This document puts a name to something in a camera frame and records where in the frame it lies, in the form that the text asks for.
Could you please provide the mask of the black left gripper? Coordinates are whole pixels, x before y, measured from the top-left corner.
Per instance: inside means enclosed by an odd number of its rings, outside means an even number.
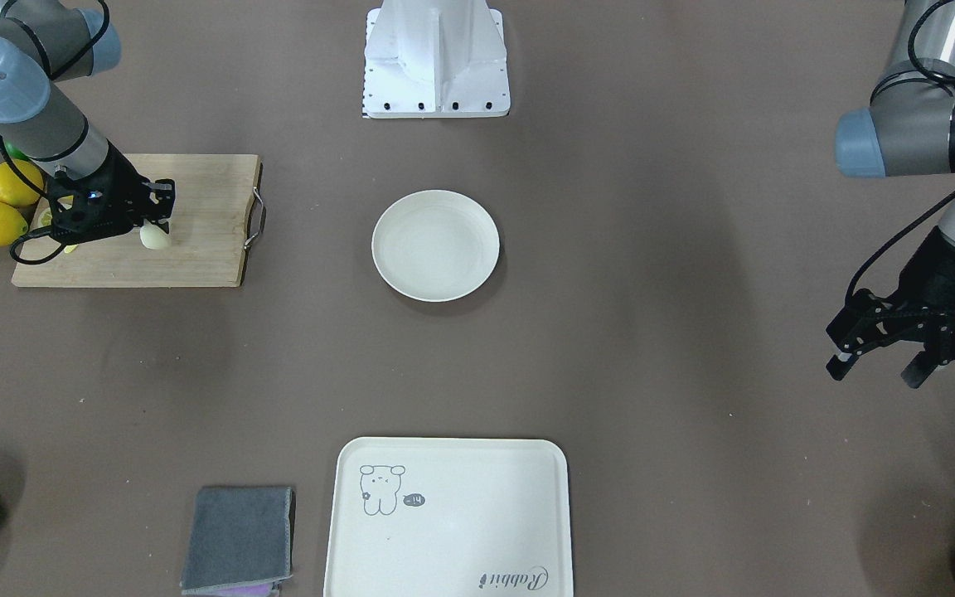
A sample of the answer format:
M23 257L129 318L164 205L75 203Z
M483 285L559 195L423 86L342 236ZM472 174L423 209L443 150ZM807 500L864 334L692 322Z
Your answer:
M826 333L835 345L826 364L835 381L876 348L921 344L901 373L909 388L920 388L939 367L955 362L955 243L933 228L899 272L892 302L860 289L846 299Z

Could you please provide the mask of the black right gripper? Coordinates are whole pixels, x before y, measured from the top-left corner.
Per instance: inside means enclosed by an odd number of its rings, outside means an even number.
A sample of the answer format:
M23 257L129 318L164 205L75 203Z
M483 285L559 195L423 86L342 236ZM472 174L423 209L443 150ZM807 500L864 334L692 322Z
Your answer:
M51 178L48 197L56 201L71 197L70 206L52 216L50 238L78 245L143 226L169 235L176 184L174 180L149 181L110 144L109 155L94 174L80 180L64 175Z

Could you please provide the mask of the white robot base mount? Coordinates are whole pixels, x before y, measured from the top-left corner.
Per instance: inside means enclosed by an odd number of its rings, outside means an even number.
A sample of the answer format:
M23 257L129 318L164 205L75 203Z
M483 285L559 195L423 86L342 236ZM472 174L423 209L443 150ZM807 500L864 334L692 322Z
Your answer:
M365 19L361 116L507 116L503 15L485 1L384 1Z

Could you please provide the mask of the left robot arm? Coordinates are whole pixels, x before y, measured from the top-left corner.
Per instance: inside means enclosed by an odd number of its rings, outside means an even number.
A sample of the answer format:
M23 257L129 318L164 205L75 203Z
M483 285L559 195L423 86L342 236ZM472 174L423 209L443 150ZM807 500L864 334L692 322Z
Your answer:
M848 177L955 173L955 1L906 1L890 57L864 109L843 114L835 160ZM827 325L842 379L860 357L896 342L921 349L902 371L910 388L955 362L955 190L918 218L938 216L887 296L859 287L866 260Z

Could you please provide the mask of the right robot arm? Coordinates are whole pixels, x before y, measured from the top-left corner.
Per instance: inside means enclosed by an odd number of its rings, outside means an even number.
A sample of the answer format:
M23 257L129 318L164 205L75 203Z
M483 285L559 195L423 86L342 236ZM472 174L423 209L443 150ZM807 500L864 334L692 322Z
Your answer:
M148 180L58 88L113 69L121 42L109 5L0 1L0 248L57 252L137 231L170 245L171 180Z

